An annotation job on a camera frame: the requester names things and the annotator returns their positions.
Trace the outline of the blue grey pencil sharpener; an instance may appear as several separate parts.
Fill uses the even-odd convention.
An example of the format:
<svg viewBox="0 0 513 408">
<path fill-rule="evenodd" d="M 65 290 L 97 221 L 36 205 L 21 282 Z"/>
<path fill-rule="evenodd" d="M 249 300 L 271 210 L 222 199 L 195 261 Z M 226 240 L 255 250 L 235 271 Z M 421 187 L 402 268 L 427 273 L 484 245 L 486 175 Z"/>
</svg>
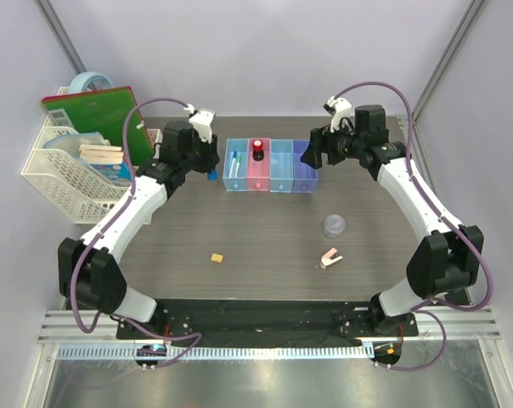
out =
<svg viewBox="0 0 513 408">
<path fill-rule="evenodd" d="M 217 180 L 217 170 L 214 169 L 213 171 L 211 171 L 210 173 L 207 174 L 207 179 L 209 181 L 216 181 Z"/>
</svg>

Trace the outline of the purple drawer box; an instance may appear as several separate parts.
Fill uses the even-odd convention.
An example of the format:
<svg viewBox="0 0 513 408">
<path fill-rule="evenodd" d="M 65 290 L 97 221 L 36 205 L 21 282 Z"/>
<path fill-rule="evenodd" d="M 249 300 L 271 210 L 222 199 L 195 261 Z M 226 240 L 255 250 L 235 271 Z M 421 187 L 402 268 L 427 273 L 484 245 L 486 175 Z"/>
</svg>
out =
<svg viewBox="0 0 513 408">
<path fill-rule="evenodd" d="M 319 184 L 317 171 L 302 162 L 302 155 L 307 150 L 308 145 L 309 142 L 307 140 L 293 140 L 293 193 L 312 194 L 316 191 Z"/>
</svg>

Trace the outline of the blue white marker pen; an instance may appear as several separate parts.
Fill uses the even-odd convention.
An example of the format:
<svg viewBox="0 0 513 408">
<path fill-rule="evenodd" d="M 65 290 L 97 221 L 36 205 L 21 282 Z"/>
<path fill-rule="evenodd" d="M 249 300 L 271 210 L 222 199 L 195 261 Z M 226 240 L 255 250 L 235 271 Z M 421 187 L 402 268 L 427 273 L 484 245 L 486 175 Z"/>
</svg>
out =
<svg viewBox="0 0 513 408">
<path fill-rule="evenodd" d="M 229 167 L 228 167 L 228 177 L 229 178 L 234 177 L 234 166 L 235 166 L 237 156 L 238 156 L 238 152 L 234 151 L 231 156 L 231 160 L 230 160 Z"/>
</svg>

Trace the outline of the light blue drawer box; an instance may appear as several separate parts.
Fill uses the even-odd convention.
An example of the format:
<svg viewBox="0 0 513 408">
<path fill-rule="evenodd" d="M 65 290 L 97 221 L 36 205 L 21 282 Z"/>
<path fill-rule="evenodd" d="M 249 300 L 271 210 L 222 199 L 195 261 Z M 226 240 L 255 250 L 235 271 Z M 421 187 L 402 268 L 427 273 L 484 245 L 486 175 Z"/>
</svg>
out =
<svg viewBox="0 0 513 408">
<path fill-rule="evenodd" d="M 228 139 L 223 164 L 223 185 L 229 192 L 248 190 L 249 139 Z"/>
</svg>

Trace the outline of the red black stamp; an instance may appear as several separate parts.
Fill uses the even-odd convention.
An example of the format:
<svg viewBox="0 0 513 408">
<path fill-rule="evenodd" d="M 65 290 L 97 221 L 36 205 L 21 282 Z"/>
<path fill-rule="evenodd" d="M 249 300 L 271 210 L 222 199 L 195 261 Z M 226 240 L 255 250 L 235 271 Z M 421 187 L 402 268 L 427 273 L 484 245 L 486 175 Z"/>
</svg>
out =
<svg viewBox="0 0 513 408">
<path fill-rule="evenodd" d="M 255 139 L 252 142 L 252 158 L 255 162 L 260 162 L 264 159 L 263 142 L 260 139 Z"/>
</svg>

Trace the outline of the pink drawer box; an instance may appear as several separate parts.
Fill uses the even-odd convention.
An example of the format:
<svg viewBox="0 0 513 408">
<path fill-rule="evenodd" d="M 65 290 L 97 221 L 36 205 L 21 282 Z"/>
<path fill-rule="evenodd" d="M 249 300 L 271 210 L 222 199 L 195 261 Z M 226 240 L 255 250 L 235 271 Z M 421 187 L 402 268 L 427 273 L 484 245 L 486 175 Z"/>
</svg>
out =
<svg viewBox="0 0 513 408">
<path fill-rule="evenodd" d="M 264 159 L 254 161 L 252 158 L 252 142 L 260 139 L 263 142 Z M 247 184 L 249 191 L 267 191 L 270 189 L 270 139 L 252 138 L 249 139 L 249 159 Z"/>
</svg>

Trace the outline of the clear paperclip jar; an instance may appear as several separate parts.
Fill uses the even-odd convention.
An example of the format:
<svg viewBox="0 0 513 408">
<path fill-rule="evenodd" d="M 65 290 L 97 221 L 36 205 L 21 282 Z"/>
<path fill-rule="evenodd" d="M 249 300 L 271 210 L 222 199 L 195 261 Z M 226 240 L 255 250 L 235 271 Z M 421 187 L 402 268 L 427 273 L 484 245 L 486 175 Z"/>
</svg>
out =
<svg viewBox="0 0 513 408">
<path fill-rule="evenodd" d="M 330 239 L 340 237 L 345 228 L 345 219 L 338 214 L 331 214 L 324 220 L 324 235 Z"/>
</svg>

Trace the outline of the pink staple remover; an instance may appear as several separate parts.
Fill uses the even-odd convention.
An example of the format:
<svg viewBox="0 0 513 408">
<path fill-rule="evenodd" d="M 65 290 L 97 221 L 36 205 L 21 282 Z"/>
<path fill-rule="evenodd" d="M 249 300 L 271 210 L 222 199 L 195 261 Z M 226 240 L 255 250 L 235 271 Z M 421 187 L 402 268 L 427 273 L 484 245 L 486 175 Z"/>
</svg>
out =
<svg viewBox="0 0 513 408">
<path fill-rule="evenodd" d="M 331 265 L 340 262 L 342 259 L 343 256 L 333 247 L 320 258 L 319 266 L 321 269 L 327 269 Z"/>
</svg>

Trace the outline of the green white marker pen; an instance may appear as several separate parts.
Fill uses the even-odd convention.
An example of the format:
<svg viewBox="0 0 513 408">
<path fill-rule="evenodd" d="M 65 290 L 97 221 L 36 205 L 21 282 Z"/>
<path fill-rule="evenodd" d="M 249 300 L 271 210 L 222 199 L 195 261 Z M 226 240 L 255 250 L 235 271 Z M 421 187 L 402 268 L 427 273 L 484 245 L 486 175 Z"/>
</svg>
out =
<svg viewBox="0 0 513 408">
<path fill-rule="evenodd" d="M 242 156 L 237 156 L 235 166 L 234 166 L 234 177 L 235 178 L 239 177 L 241 162 L 242 162 Z"/>
</svg>

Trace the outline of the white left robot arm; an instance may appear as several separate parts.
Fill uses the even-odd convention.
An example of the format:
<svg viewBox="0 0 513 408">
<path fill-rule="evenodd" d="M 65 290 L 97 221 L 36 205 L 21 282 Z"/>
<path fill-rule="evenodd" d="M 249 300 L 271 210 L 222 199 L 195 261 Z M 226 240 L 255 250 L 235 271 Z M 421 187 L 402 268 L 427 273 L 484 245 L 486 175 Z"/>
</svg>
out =
<svg viewBox="0 0 513 408">
<path fill-rule="evenodd" d="M 144 337 L 158 338 L 166 327 L 161 306 L 127 284 L 120 269 L 122 255 L 188 173 L 210 173 L 218 163 L 217 136 L 209 122 L 169 122 L 154 155 L 138 167 L 131 186 L 106 216 L 80 239 L 60 243 L 60 294 L 73 308 L 82 305 L 134 320 Z"/>
</svg>

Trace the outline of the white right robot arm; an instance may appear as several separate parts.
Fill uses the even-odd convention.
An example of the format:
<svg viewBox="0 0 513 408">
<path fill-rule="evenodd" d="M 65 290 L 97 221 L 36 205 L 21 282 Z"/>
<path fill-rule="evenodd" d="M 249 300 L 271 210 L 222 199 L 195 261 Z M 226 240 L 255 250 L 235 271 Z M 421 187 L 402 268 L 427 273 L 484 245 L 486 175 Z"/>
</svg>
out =
<svg viewBox="0 0 513 408">
<path fill-rule="evenodd" d="M 483 233 L 451 216 L 428 185 L 418 180 L 407 146 L 389 139 L 382 106 L 354 108 L 346 99 L 332 98 L 324 109 L 331 116 L 330 124 L 311 131 L 301 161 L 315 170 L 325 163 L 358 161 L 395 200 L 418 241 L 405 278 L 369 303 L 369 328 L 377 335 L 389 335 L 424 302 L 442 300 L 476 283 Z"/>
</svg>

